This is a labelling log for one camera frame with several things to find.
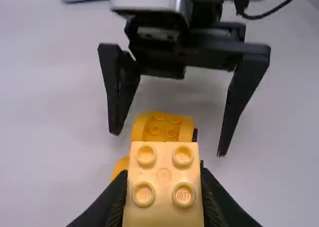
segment lego stud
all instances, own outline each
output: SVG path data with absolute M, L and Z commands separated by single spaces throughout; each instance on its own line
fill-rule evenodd
M 179 116 L 172 116 L 170 119 L 170 122 L 173 124 L 179 124 L 180 123 L 180 117 Z
M 194 203 L 195 197 L 195 189 L 188 182 L 178 183 L 171 193 L 174 204 L 183 208 L 190 207 Z
M 172 161 L 177 167 L 189 167 L 193 159 L 193 152 L 187 146 L 179 146 L 173 150 Z
M 152 126 L 151 127 L 151 134 L 156 136 L 157 134 L 159 134 L 160 132 L 160 128 L 158 126 Z
M 156 160 L 156 150 L 151 146 L 142 146 L 138 150 L 136 160 L 140 166 L 151 166 Z
M 176 132 L 173 129 L 170 129 L 166 132 L 166 135 L 170 138 L 173 138 L 176 136 Z
M 162 113 L 156 113 L 156 114 L 154 114 L 154 118 L 155 118 L 157 121 L 164 121 L 165 116 L 164 116 L 164 114 L 162 114 Z
M 141 208 L 151 206 L 155 201 L 156 193 L 149 182 L 139 182 L 132 188 L 132 200 Z

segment yellow lego brick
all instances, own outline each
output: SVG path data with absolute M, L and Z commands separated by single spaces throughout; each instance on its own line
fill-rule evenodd
M 192 142 L 194 129 L 190 117 L 147 112 L 136 117 L 131 140 Z
M 132 142 L 122 226 L 204 226 L 196 142 Z

